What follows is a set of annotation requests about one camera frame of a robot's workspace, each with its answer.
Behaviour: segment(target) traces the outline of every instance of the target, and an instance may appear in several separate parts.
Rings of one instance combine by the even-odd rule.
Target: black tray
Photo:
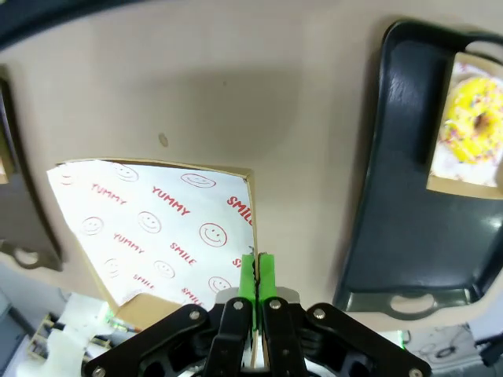
[[[0,185],[0,252],[25,269],[63,270],[61,249],[31,179],[14,113],[8,77],[0,67],[0,137],[13,160],[9,183]]]
[[[373,146],[353,240],[334,304],[417,320],[480,300],[503,268],[503,201],[426,189],[429,153],[454,54],[503,37],[412,20],[384,36]],[[434,302],[419,313],[395,296]]]

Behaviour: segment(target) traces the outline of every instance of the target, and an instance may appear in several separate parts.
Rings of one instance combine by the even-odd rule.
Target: paper sheet
[[[230,174],[107,161],[47,172],[69,228],[121,306],[139,293],[210,309],[253,246],[248,187]]]
[[[487,72],[473,65],[455,62],[451,78],[451,87],[455,88],[458,83],[473,76],[490,77]],[[491,76],[491,78],[497,82],[498,85],[503,87],[503,82],[498,77]],[[462,163],[450,149],[438,139],[435,146],[435,154],[431,162],[430,175],[476,185],[497,187],[495,178],[502,156],[503,149],[498,151],[492,161],[480,162],[477,164]]]

